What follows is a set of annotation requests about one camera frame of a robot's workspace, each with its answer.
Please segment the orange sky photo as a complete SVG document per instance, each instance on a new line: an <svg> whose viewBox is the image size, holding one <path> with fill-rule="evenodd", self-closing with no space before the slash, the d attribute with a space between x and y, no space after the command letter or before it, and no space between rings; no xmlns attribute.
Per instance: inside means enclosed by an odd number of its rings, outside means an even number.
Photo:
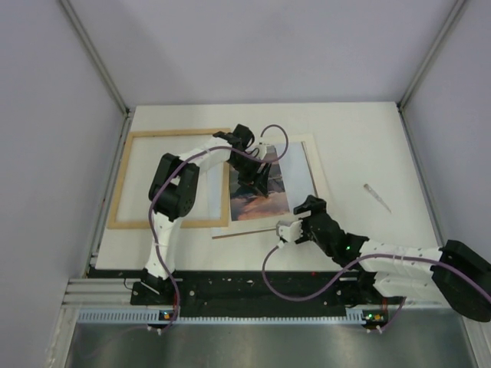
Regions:
<svg viewBox="0 0 491 368"><path fill-rule="evenodd" d="M268 195L256 195L240 186L238 172L229 173L229 204L233 222L285 215L306 197L315 194L308 158L302 142L293 142L288 152L272 164L268 177Z"/></svg>

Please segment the small metal tool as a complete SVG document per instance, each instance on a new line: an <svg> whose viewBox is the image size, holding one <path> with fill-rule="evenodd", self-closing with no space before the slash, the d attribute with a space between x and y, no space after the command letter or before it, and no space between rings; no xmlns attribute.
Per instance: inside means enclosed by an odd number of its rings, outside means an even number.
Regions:
<svg viewBox="0 0 491 368"><path fill-rule="evenodd" d="M368 184L364 184L364 189L377 201L379 202L389 213L392 213L388 204L381 198L381 196Z"/></svg>

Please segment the light wooden picture frame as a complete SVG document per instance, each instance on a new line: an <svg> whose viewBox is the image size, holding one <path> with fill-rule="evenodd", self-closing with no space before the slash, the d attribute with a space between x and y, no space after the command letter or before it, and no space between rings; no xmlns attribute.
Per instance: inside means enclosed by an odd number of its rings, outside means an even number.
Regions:
<svg viewBox="0 0 491 368"><path fill-rule="evenodd" d="M148 192L161 157L200 149L218 128L144 130L129 133L107 218L109 229L148 230ZM229 224L229 165L221 163L199 178L195 204L184 228L215 228Z"/></svg>

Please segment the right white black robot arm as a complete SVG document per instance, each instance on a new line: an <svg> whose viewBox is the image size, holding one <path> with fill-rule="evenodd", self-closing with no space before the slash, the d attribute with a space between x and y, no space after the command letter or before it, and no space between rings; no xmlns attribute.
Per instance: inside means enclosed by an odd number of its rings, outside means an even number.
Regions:
<svg viewBox="0 0 491 368"><path fill-rule="evenodd" d="M477 321L490 320L490 263L461 241L440 248L405 248L345 232L327 213L325 200L308 195L297 243L314 242L334 263L363 274L360 298L405 297L448 304Z"/></svg>

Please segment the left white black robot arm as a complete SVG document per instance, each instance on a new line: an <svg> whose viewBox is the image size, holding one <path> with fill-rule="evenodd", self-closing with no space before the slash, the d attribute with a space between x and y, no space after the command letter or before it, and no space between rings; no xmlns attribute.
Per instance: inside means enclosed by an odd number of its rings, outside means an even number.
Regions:
<svg viewBox="0 0 491 368"><path fill-rule="evenodd" d="M269 150L270 145L255 143L252 131L239 124L231 133L214 133L199 148L161 157L148 193L152 243L141 278L156 303L169 302L177 287L173 279L174 251L181 223L195 204L200 176L227 163L238 172L241 187L266 197L269 171L277 161L266 157Z"/></svg>

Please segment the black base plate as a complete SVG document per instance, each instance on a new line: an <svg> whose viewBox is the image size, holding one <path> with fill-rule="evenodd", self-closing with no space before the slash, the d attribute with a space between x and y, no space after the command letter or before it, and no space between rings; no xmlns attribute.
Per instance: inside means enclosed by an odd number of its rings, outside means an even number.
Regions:
<svg viewBox="0 0 491 368"><path fill-rule="evenodd" d="M332 286L328 282L334 277L333 271L177 271L175 291L178 294L179 282L192 281L202 284L212 279L239 279L244 281L262 280L267 288L277 296L288 301L279 306L268 305L266 309L244 307L217 307L208 309L202 305L197 308L182 309L179 303L170 305L180 308L184 317L321 317L340 316L351 307L362 305L375 308L398 305L399 297L383 297L369 285L369 277L359 277L348 272Z"/></svg>

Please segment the right aluminium corner post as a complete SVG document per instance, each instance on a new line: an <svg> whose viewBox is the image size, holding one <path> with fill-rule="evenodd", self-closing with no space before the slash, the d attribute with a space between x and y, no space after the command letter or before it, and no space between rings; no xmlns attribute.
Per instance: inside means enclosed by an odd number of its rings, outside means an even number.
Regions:
<svg viewBox="0 0 491 368"><path fill-rule="evenodd" d="M430 72L432 66L436 62L443 47L450 39L453 30L458 25L460 19L466 11L470 1L469 0L457 0L454 1L448 15L445 17L443 24L440 26L436 36L432 40L426 54L422 61L419 63L414 75L410 79L410 83L404 90L401 98L397 102L397 109L400 113L403 113L409 103L414 98L415 93L420 88L425 77Z"/></svg>

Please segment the aluminium corner post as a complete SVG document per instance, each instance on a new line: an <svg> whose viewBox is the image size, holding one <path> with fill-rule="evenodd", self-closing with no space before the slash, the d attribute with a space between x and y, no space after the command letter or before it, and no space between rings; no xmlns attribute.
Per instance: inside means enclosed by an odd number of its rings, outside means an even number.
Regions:
<svg viewBox="0 0 491 368"><path fill-rule="evenodd" d="M76 34L81 47L84 49L85 54L91 62L97 76L106 88L112 101L115 103L121 114L124 117L127 117L130 114L130 108L125 103L120 91L117 88L117 85L114 82L114 79L111 77L102 57L100 56L100 53L91 40L90 35L84 27L71 1L57 0L57 3L68 20L72 30Z"/></svg>
<svg viewBox="0 0 491 368"><path fill-rule="evenodd" d="M450 39L453 30L458 25L460 19L466 11L470 1L469 0L457 0L454 1L448 15L445 17L443 24L440 26L436 36L432 40L426 54L422 61L419 63L414 75L410 79L410 83L404 90L401 98L397 102L397 109L400 113L403 113L409 103L414 98L415 93L420 88L425 77L430 72L432 66L436 62L443 47Z"/></svg>

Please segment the aluminium front rail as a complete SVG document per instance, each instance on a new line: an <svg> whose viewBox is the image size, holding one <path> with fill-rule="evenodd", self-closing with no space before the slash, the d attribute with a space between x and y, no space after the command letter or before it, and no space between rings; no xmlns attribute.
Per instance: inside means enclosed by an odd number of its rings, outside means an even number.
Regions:
<svg viewBox="0 0 491 368"><path fill-rule="evenodd" d="M164 285L162 292L155 292L139 281L131 286L123 280L87 279L68 283L65 291L66 304L116 304L133 306L170 306L179 303L182 309L208 309L217 307L244 307L264 310L288 301L272 293L262 280L212 279L202 284L192 281L179 282L179 293L171 283Z"/></svg>

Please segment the left aluminium corner post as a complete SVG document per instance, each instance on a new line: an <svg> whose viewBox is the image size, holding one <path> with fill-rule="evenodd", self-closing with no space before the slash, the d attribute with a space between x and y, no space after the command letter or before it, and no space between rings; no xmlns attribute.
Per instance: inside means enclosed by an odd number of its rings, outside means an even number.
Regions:
<svg viewBox="0 0 491 368"><path fill-rule="evenodd" d="M106 88L112 101L115 103L121 114L124 117L127 117L130 114L130 108L125 103L120 91L117 88L117 85L114 82L114 79L111 77L102 57L100 56L100 53L91 40L90 35L84 27L71 1L57 0L57 3L68 20L72 30L76 34L81 47L84 49L85 54L91 62L97 76Z"/></svg>

